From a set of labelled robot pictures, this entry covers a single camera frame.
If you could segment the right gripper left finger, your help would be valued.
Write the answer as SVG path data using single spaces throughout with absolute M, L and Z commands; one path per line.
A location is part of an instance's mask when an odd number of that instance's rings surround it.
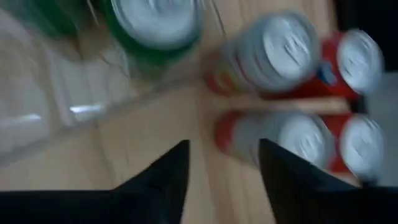
M 140 173 L 113 189 L 127 224 L 180 224 L 190 173 L 190 141 L 180 141 Z

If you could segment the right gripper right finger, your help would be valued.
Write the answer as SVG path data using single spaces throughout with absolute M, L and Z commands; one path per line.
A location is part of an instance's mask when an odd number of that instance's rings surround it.
M 259 140 L 259 168 L 277 224 L 322 224 L 322 193 L 353 190 L 269 139 Z

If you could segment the white red Spindrift can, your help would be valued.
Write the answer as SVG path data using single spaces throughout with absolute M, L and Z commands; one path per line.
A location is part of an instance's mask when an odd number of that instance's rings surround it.
M 321 117 L 303 111 L 228 111 L 215 123 L 214 137 L 220 151 L 255 168 L 262 138 L 322 169 L 335 155 L 333 135 Z
M 320 40 L 303 14 L 273 12 L 223 42 L 215 59 L 205 75 L 211 91 L 279 94 L 312 78 L 320 59 Z

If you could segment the red soda can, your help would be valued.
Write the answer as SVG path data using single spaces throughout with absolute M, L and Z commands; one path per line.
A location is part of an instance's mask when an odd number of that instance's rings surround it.
M 365 31 L 336 32 L 322 42 L 315 94 L 358 98 L 376 88 L 383 69 L 382 52 Z
M 384 133 L 375 120 L 363 114 L 326 114 L 322 120 L 333 135 L 335 155 L 328 169 L 362 181 L 374 181 L 383 159 Z

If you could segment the green soda cans group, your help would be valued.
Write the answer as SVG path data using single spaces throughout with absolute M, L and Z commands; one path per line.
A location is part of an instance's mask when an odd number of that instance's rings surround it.
M 101 0 L 0 0 L 0 165 L 45 142 L 198 81 L 222 38 L 215 0 L 199 0 L 198 42 L 159 78 L 129 65 Z

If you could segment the green Sprite soda can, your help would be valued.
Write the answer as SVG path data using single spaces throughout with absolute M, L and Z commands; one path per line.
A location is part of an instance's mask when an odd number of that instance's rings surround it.
M 199 0 L 101 0 L 105 23 L 145 78 L 159 78 L 199 40 Z

